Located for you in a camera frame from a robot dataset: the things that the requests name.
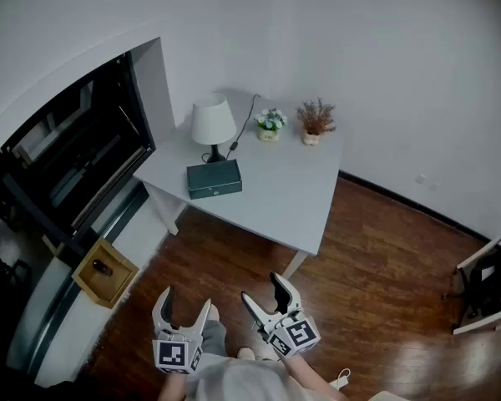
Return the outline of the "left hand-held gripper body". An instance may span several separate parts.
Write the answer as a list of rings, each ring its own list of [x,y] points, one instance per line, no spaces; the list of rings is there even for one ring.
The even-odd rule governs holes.
[[[193,374],[203,354],[204,323],[193,327],[158,326],[153,340],[155,367],[167,374]]]

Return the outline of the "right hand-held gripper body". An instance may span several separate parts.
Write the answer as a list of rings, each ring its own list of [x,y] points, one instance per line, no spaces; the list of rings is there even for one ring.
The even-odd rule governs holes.
[[[321,335],[312,317],[296,309],[277,322],[268,322],[259,333],[279,358],[292,358],[314,348]]]

